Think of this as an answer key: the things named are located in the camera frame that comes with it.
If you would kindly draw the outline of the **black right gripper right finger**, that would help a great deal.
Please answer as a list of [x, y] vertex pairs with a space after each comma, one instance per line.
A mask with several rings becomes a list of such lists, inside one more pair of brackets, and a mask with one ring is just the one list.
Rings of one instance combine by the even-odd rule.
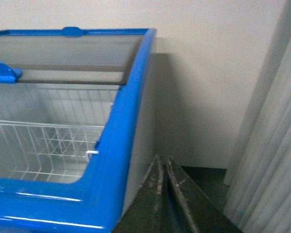
[[176, 164], [166, 158], [167, 180], [181, 223], [189, 233], [241, 233], [209, 200], [202, 189]]

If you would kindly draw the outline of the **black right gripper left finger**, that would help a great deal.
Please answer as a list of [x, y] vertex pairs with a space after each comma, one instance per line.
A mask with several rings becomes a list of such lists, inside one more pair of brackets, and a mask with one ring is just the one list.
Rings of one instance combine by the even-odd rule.
[[114, 233], [176, 233], [167, 194], [164, 165], [159, 155], [151, 162], [131, 205], [117, 222]]

